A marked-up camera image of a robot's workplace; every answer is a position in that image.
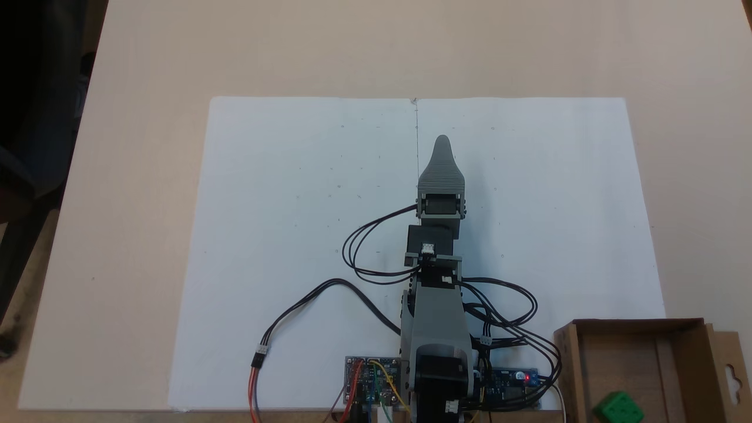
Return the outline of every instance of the white connector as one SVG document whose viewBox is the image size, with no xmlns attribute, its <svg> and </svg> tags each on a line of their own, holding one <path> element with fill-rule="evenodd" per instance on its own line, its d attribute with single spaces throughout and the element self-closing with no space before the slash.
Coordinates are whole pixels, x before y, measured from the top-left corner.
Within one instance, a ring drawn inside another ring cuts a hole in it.
<svg viewBox="0 0 752 423">
<path fill-rule="evenodd" d="M 420 249 L 420 253 L 434 255 L 433 244 L 423 244 L 423 247 Z"/>
<path fill-rule="evenodd" d="M 444 412 L 453 412 L 457 414 L 459 411 L 459 400 L 447 401 L 447 405 L 444 406 Z"/>
</svg>

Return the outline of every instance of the yellow wire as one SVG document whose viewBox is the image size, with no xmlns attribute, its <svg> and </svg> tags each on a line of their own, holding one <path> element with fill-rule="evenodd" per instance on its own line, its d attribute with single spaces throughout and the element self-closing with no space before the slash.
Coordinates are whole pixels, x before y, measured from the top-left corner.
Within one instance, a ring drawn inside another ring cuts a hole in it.
<svg viewBox="0 0 752 423">
<path fill-rule="evenodd" d="M 476 411 L 475 414 L 472 415 L 472 418 L 470 419 L 470 421 L 468 421 L 467 423 L 472 423 L 473 421 L 475 421 L 475 418 L 478 417 L 479 414 L 481 414 L 481 411 L 480 410 Z"/>
<path fill-rule="evenodd" d="M 369 361 L 370 364 L 375 364 L 381 368 L 381 371 L 384 372 L 384 375 L 387 377 L 387 383 L 389 383 L 389 386 L 392 387 L 392 391 L 394 392 L 394 395 L 399 400 L 399 403 L 402 404 L 402 406 L 410 413 L 412 414 L 412 411 L 410 411 L 410 407 L 402 400 L 402 397 L 399 396 L 399 391 L 397 391 L 397 388 L 394 386 L 394 383 L 392 383 L 392 376 L 389 376 L 389 372 L 387 372 L 386 367 L 383 366 L 383 364 L 379 363 L 376 360 Z"/>
<path fill-rule="evenodd" d="M 483 399 L 486 397 L 486 388 L 481 388 L 481 402 L 483 402 Z M 474 415 L 472 415 L 472 418 L 467 423 L 472 423 L 475 421 L 475 419 L 478 417 L 478 415 L 481 414 L 481 411 L 478 410 L 475 412 Z"/>
</svg>

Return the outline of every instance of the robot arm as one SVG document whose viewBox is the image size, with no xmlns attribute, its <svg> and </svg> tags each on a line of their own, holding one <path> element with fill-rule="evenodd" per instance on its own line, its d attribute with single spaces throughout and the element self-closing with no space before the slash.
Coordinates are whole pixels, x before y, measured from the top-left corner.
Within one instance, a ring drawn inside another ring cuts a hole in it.
<svg viewBox="0 0 752 423">
<path fill-rule="evenodd" d="M 419 268 L 402 296 L 402 396 L 416 423 L 459 420 L 472 395 L 472 344 L 462 305 L 462 258 L 453 253 L 465 217 L 465 178 L 449 138 L 440 135 L 418 179 L 417 216 L 408 228 L 405 265 Z"/>
</svg>

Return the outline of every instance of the white poster board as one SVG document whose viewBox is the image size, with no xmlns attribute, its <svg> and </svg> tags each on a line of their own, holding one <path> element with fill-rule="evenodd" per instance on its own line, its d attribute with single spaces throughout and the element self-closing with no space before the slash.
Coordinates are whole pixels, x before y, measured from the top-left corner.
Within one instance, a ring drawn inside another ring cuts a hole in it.
<svg viewBox="0 0 752 423">
<path fill-rule="evenodd" d="M 573 318 L 665 317 L 622 99 L 219 97 L 209 111 L 171 406 L 247 409 L 262 334 L 328 278 L 357 284 L 399 325 L 405 286 L 361 282 L 340 249 L 360 225 L 414 202 L 442 133 L 465 176 L 468 216 L 455 249 L 464 273 L 536 295 L 527 328 L 550 337 Z M 359 263 L 404 269 L 407 225 L 416 222 L 406 214 L 379 226 Z M 500 312 L 524 311 L 515 293 L 483 289 Z M 259 405 L 328 409 L 345 355 L 398 350 L 399 338 L 354 294 L 332 288 L 275 332 Z M 513 348 L 492 361 L 545 374 L 536 354 Z M 544 408 L 557 407 L 544 397 Z"/>
</svg>

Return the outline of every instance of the black cable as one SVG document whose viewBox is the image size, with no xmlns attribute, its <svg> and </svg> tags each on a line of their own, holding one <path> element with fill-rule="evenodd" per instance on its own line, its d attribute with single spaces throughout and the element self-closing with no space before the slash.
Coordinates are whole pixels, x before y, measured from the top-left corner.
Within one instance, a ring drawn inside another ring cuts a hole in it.
<svg viewBox="0 0 752 423">
<path fill-rule="evenodd" d="M 355 260 L 358 255 L 358 251 L 360 250 L 360 246 L 365 241 L 365 238 L 368 237 L 368 235 L 378 227 L 378 225 L 382 224 L 384 221 L 387 221 L 391 218 L 394 218 L 399 215 L 403 215 L 404 213 L 417 210 L 417 205 L 413 204 L 405 208 L 401 208 L 397 211 L 393 211 L 392 213 L 389 213 L 386 216 L 382 216 L 376 220 L 370 221 L 367 224 L 359 227 L 356 229 L 353 233 L 351 233 L 345 240 L 344 244 L 342 245 L 342 260 L 345 264 L 347 264 L 347 267 L 350 267 L 352 270 L 355 271 L 355 274 L 358 278 L 362 279 L 363 281 L 366 281 L 371 284 L 375 285 L 394 285 L 398 284 L 399 282 L 407 281 L 408 279 L 412 278 L 415 273 L 420 270 L 420 268 L 423 266 L 422 264 L 419 264 L 418 266 L 415 266 L 410 269 L 401 270 L 399 272 L 379 272 L 377 270 L 370 270 L 370 269 L 364 269 L 361 267 L 358 267 L 355 264 Z M 355 251 L 353 251 L 353 244 L 357 242 L 357 246 L 355 247 Z M 395 276 L 404 276 L 403 278 L 393 280 L 393 281 L 376 281 L 374 279 L 366 278 L 365 276 L 378 276 L 378 277 L 395 277 Z"/>
<path fill-rule="evenodd" d="M 363 301 L 363 304 L 365 304 L 366 307 L 368 307 L 369 310 L 381 321 L 381 323 L 384 323 L 389 329 L 392 330 L 392 332 L 396 333 L 397 335 L 400 334 L 399 327 L 391 322 L 382 312 L 379 310 L 374 303 L 371 302 L 371 300 L 368 299 L 368 297 L 355 285 L 351 284 L 350 282 L 340 279 L 340 278 L 333 278 L 329 279 L 328 281 L 324 281 L 321 285 L 315 287 L 311 292 L 303 296 L 297 303 L 293 304 L 291 307 L 289 307 L 287 310 L 285 310 L 279 317 L 277 317 L 274 322 L 269 326 L 269 328 L 264 332 L 263 337 L 261 338 L 261 343 L 259 344 L 262 347 L 268 347 L 269 341 L 271 340 L 271 335 L 274 332 L 274 329 L 277 327 L 277 325 L 290 313 L 294 312 L 295 310 L 299 309 L 300 307 L 305 306 L 312 300 L 314 300 L 316 297 L 321 295 L 322 292 L 324 292 L 326 289 L 331 288 L 333 286 L 342 285 L 346 288 L 349 288 L 352 292 L 355 293 L 355 295 L 360 298 L 361 301 Z M 261 366 L 263 365 L 264 359 L 266 358 L 266 351 L 263 350 L 263 352 L 256 351 L 256 354 L 253 356 L 253 361 L 251 362 L 251 367 L 256 368 L 256 384 L 253 389 L 253 402 L 254 406 L 256 408 L 256 415 L 259 418 L 259 422 L 261 423 L 261 412 L 259 410 L 259 399 L 258 399 L 258 393 L 259 393 L 259 372 L 261 371 Z"/>
<path fill-rule="evenodd" d="M 473 282 L 480 282 L 480 283 L 491 283 L 494 285 L 500 285 L 504 286 L 510 289 L 513 289 L 525 297 L 528 298 L 528 300 L 531 302 L 531 309 L 528 311 L 525 315 L 520 316 L 517 319 L 514 319 L 512 321 L 509 321 L 505 319 L 499 312 L 496 310 L 496 308 L 493 306 L 493 304 L 490 302 L 488 297 L 478 290 L 476 287 L 472 285 L 468 285 L 467 281 L 473 281 Z M 525 409 L 532 405 L 535 405 L 540 398 L 545 394 L 545 392 L 551 387 L 551 385 L 556 381 L 556 379 L 559 377 L 559 374 L 561 373 L 561 354 L 559 349 L 548 339 L 545 339 L 536 333 L 530 332 L 529 330 L 526 330 L 522 327 L 520 327 L 521 324 L 527 322 L 532 318 L 532 316 L 537 312 L 538 309 L 538 301 L 535 299 L 535 297 L 526 289 L 510 284 L 508 282 L 500 281 L 498 279 L 492 279 L 492 278 L 464 278 L 464 282 L 459 283 L 460 286 L 463 288 L 468 289 L 468 291 L 471 291 L 480 301 L 479 303 L 465 303 L 465 311 L 469 313 L 470 315 L 473 315 L 476 318 L 479 318 L 484 322 L 484 326 L 493 325 L 497 327 L 502 327 L 506 331 L 508 331 L 510 334 L 514 335 L 514 338 L 511 338 L 507 341 L 507 343 L 512 342 L 518 342 L 518 343 L 526 343 L 526 345 L 530 345 L 533 347 L 536 351 L 540 352 L 546 359 L 548 360 L 550 367 L 551 367 L 551 375 L 546 376 L 540 376 L 541 379 L 541 385 L 539 385 L 532 393 L 526 393 L 526 395 L 523 395 L 522 397 L 517 398 L 511 398 L 504 401 L 499 401 L 498 403 L 477 403 L 477 402 L 466 402 L 463 404 L 463 409 L 479 409 L 479 410 L 486 410 L 486 411 L 516 411 L 519 409 Z M 478 360 L 479 362 L 482 360 L 484 361 L 486 366 L 490 365 L 490 362 L 488 360 L 488 353 L 490 352 L 490 348 L 486 345 L 481 345 L 480 348 L 475 348 L 478 350 Z"/>
<path fill-rule="evenodd" d="M 385 324 L 389 329 L 392 330 L 392 332 L 396 333 L 397 335 L 400 334 L 399 327 L 391 322 L 377 307 L 374 305 L 374 303 L 371 302 L 371 300 L 368 299 L 368 297 L 355 285 L 351 284 L 350 282 L 340 279 L 340 278 L 332 278 L 328 281 L 325 281 L 321 285 L 315 287 L 311 292 L 306 294 L 303 298 L 300 299 L 297 303 L 293 304 L 290 308 L 285 310 L 275 321 L 274 323 L 269 326 L 269 328 L 264 332 L 264 336 L 261 339 L 261 345 L 268 345 L 269 338 L 271 337 L 271 333 L 274 331 L 276 326 L 287 317 L 288 314 L 295 311 L 296 309 L 302 307 L 312 299 L 318 297 L 322 292 L 324 292 L 327 288 L 336 286 L 336 285 L 343 285 L 347 288 L 349 288 L 352 292 L 355 293 L 355 295 L 360 298 L 361 301 L 365 304 L 365 306 L 368 307 L 369 310 L 381 321 L 381 323 Z"/>
</svg>

